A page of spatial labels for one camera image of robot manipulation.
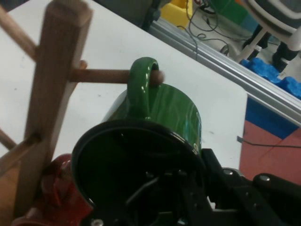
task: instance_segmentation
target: green object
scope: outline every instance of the green object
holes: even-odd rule
[[[150,87],[156,60],[136,60],[127,90],[104,122],[92,128],[72,153],[75,183],[91,205],[129,197],[145,172],[189,170],[190,158],[199,157],[201,120],[196,106],[178,89],[161,84]]]
[[[118,119],[151,121],[169,128],[199,151],[201,118],[197,107],[187,95],[172,86],[161,84],[150,87],[152,70],[158,70],[155,59],[144,57],[133,63],[127,91],[118,97],[104,121]]]
[[[216,8],[219,15],[238,25],[241,25],[248,15],[245,8],[236,3],[235,0],[210,0],[209,4],[214,5],[212,8]]]

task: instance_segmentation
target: black cable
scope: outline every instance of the black cable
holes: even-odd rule
[[[194,41],[194,43],[196,44],[196,61],[198,61],[198,43],[197,41],[193,38],[193,36],[187,31],[187,29],[181,25],[177,26],[177,27],[181,27],[185,30],[185,32],[191,37],[191,39]]]
[[[191,16],[191,18],[190,18],[190,17],[189,17],[189,14],[188,14],[188,0],[186,0],[186,16],[187,16],[187,18],[188,18],[188,20],[189,20],[188,29],[189,29],[190,34],[191,34],[193,37],[195,37],[195,38],[197,38],[197,39],[199,39],[199,40],[201,40],[201,41],[211,41],[211,40],[222,41],[222,42],[225,43],[225,44],[227,45],[227,47],[229,48],[228,43],[225,42],[225,41],[222,40],[222,39],[218,39],[218,38],[206,39],[206,38],[207,38],[206,34],[200,33],[200,34],[198,34],[198,35],[195,35],[195,34],[191,31],[191,24],[193,24],[196,28],[198,28],[198,29],[200,29],[200,30],[202,30],[202,31],[205,31],[205,32],[211,32],[211,31],[214,31],[214,30],[217,28],[217,25],[218,25],[218,17],[216,17],[216,19],[217,19],[217,20],[216,20],[216,22],[217,22],[217,23],[216,23],[216,26],[215,26],[214,28],[211,28],[211,30],[205,30],[205,29],[202,29],[202,28],[196,26],[195,23],[193,23],[192,19],[193,19],[195,13],[197,12],[197,10],[198,10],[198,8],[196,8],[196,10],[194,11],[194,13],[192,14],[192,16]]]
[[[260,146],[260,147],[285,147],[285,148],[298,148],[298,149],[301,149],[301,146],[294,146],[294,145],[265,145],[265,144],[255,144],[255,143],[252,143],[250,141],[247,141],[245,139],[243,139],[242,137],[239,137],[237,136],[237,141],[240,142],[240,143],[247,143],[249,145],[252,145],[252,146]]]
[[[192,21],[194,15],[196,14],[197,10],[198,10],[200,7],[197,7],[197,8],[196,8],[196,10],[194,11],[194,13],[192,14],[192,16],[191,16],[191,18],[190,18],[189,15],[188,15],[188,0],[186,0],[186,16],[187,16],[187,18],[189,19],[189,23],[190,23],[190,24],[189,24],[189,31],[190,31],[190,32],[191,32],[190,26],[191,26],[191,24],[193,24],[196,28],[200,29],[201,31],[204,31],[204,32],[212,32],[212,31],[214,31],[214,32],[218,33],[219,35],[221,35],[221,36],[223,36],[223,37],[225,37],[225,38],[228,38],[228,39],[231,39],[231,40],[237,41],[237,42],[238,42],[238,41],[247,41],[249,38],[251,38],[251,36],[250,36],[250,37],[245,37],[245,38],[248,38],[248,39],[234,38],[234,37],[230,37],[230,36],[224,35],[224,34],[220,33],[219,31],[217,31],[216,29],[219,27],[218,13],[217,13],[217,9],[216,9],[215,5],[214,5],[211,1],[210,1],[210,3],[211,3],[212,9],[214,10],[214,14],[215,14],[215,18],[216,18],[216,24],[212,27],[212,26],[210,25],[209,18],[206,17],[205,15],[203,15],[203,16],[202,16],[202,19],[203,19],[203,20],[208,24],[208,26],[211,28],[211,30],[205,30],[205,29],[202,29],[202,28],[198,27],[198,26]],[[206,40],[205,40],[205,38],[206,38],[207,36],[206,36],[206,34],[204,34],[204,33],[201,33],[201,34],[199,34],[199,35],[197,35],[197,36],[194,36],[194,37],[199,38],[200,40],[203,40],[203,41],[206,41],[206,40],[219,40],[219,41],[224,42],[224,43],[229,47],[228,43],[227,43],[226,41],[222,40],[222,39],[206,39]],[[273,42],[269,42],[269,44],[277,45],[277,46],[279,45],[279,44],[273,43]]]

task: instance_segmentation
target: mug rim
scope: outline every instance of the mug rim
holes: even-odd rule
[[[80,194],[84,197],[86,202],[91,205],[92,207],[95,207],[95,203],[89,195],[86,193],[83,186],[80,185],[80,178],[78,174],[78,162],[80,155],[82,154],[83,149],[85,146],[93,140],[95,137],[110,132],[110,131],[116,131],[117,129],[140,129],[140,130],[147,130],[156,134],[159,134],[163,136],[164,138],[173,138],[175,142],[177,142],[179,145],[182,146],[181,150],[185,150],[188,155],[191,155],[192,159],[194,159],[193,155],[196,157],[196,161],[200,160],[199,154],[196,154],[194,151],[194,147],[192,147],[187,140],[182,138],[177,133],[173,132],[169,128],[166,128],[160,124],[157,124],[152,121],[144,121],[144,120],[112,120],[112,121],[106,121],[99,125],[94,126],[93,128],[89,129],[87,132],[84,133],[84,135],[81,136],[81,138],[76,143],[72,155],[71,155],[71,173],[73,177],[73,182],[77,188],[77,190],[80,192]]]

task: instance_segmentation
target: mug handle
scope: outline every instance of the mug handle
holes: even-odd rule
[[[159,70],[158,63],[150,57],[136,60],[127,82],[128,116],[148,119],[150,117],[149,85],[152,70]]]

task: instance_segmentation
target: wooden mug rack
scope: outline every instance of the wooden mug rack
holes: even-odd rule
[[[0,158],[0,225],[23,215],[50,164],[69,98],[78,82],[127,83],[128,70],[86,69],[81,60],[92,10],[80,0],[53,0],[46,8],[38,46],[0,6],[0,26],[36,62],[24,140],[16,144],[0,129],[9,151]],[[162,83],[153,71],[150,83]]]

